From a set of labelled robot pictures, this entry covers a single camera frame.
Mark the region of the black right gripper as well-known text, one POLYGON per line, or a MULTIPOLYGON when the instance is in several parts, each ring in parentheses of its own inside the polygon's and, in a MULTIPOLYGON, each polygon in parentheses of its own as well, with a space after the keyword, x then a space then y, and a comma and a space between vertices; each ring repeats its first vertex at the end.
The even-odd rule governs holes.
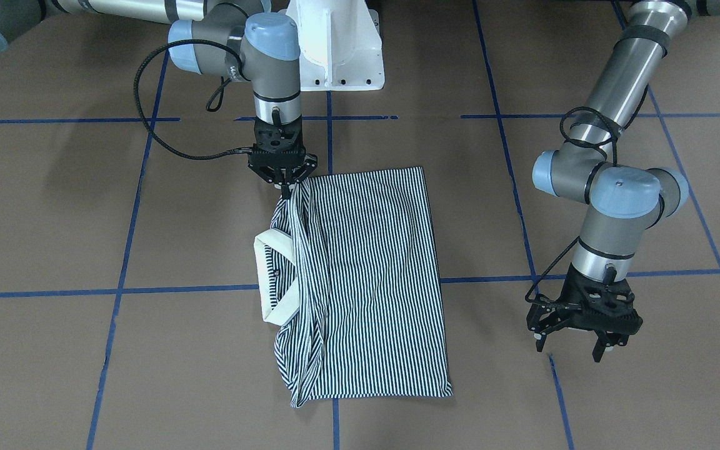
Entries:
POLYGON ((282 125, 256 119, 254 136, 249 168, 279 188, 283 200, 291 199, 297 184, 318 166, 318 157, 304 146, 302 119, 282 125))

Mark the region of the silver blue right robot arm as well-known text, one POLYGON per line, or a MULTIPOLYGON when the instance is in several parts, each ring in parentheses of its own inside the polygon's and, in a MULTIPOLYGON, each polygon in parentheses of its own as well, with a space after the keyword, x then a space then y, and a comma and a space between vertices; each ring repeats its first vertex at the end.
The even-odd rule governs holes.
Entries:
POLYGON ((302 137, 298 29, 269 1, 0 1, 0 52, 46 18, 78 13, 169 25, 167 43, 137 69, 135 98, 146 66, 163 53, 183 71, 220 77, 208 111, 217 110, 226 86, 251 83, 254 144, 209 159, 245 154, 249 168, 285 200, 317 168, 302 137))

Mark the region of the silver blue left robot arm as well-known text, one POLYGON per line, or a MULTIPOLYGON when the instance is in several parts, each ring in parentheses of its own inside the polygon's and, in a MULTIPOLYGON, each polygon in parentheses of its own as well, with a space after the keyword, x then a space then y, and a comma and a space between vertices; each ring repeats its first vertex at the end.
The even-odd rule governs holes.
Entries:
POLYGON ((595 87, 561 123, 562 145, 537 157, 532 183, 551 196, 587 205, 562 291, 549 299, 529 288, 527 328, 542 351, 563 329, 597 336, 595 362, 628 344, 643 324, 634 307, 628 272, 646 229, 676 214, 689 183, 671 168, 646 170, 618 161, 618 140, 643 105, 649 82, 671 40, 694 18, 720 16, 720 1, 635 1, 595 87))

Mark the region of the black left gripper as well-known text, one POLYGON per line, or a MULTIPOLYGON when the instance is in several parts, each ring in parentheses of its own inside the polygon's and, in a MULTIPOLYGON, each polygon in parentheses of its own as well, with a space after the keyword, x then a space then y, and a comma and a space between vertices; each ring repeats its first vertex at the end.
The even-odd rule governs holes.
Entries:
POLYGON ((606 351, 628 344, 628 336, 638 333, 643 319, 634 307, 635 295, 626 279, 617 280, 614 265, 604 269, 604 279, 594 280, 573 265, 555 300, 529 298, 527 328, 536 339, 536 351, 544 349, 548 335, 563 328, 594 331, 597 336, 592 359, 599 363, 606 351))

